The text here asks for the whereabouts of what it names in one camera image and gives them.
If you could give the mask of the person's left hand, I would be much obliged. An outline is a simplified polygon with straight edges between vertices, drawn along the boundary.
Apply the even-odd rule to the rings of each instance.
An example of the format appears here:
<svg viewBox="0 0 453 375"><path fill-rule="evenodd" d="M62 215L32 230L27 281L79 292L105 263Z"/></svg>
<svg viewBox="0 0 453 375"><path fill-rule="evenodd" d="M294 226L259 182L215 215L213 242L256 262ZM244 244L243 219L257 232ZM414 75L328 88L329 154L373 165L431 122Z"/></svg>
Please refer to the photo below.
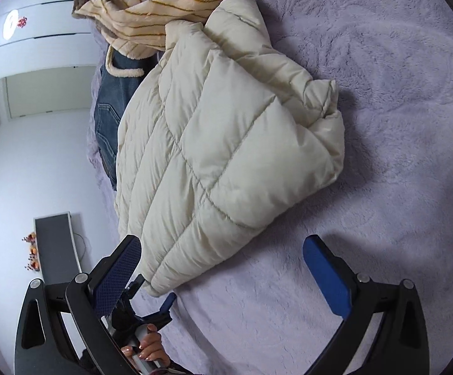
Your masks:
<svg viewBox="0 0 453 375"><path fill-rule="evenodd" d="M147 334L141 339L139 350L140 352L136 354L130 345L121 349L122 353L131 362L134 368L137 369L137 362L134 360L136 356L138 356L139 360L145 362L160 362L165 368L169 367L170 358L163 347L162 337L155 325L149 324L147 326Z"/></svg>

